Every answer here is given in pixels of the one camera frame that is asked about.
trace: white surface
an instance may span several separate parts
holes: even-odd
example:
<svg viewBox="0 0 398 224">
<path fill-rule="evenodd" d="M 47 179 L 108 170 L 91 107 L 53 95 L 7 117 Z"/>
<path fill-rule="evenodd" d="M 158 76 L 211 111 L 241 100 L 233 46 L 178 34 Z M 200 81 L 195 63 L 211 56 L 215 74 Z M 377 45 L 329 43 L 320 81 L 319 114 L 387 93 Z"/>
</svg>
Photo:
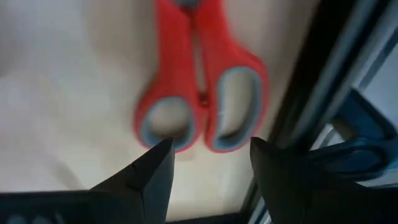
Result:
<svg viewBox="0 0 398 224">
<path fill-rule="evenodd" d="M 266 61 L 268 135 L 317 0 L 225 0 L 236 38 Z M 0 1 L 0 191 L 88 189 L 146 150 L 131 132 L 157 69 L 153 0 Z M 248 147 L 179 154 L 168 219 L 239 210 Z"/>
</svg>

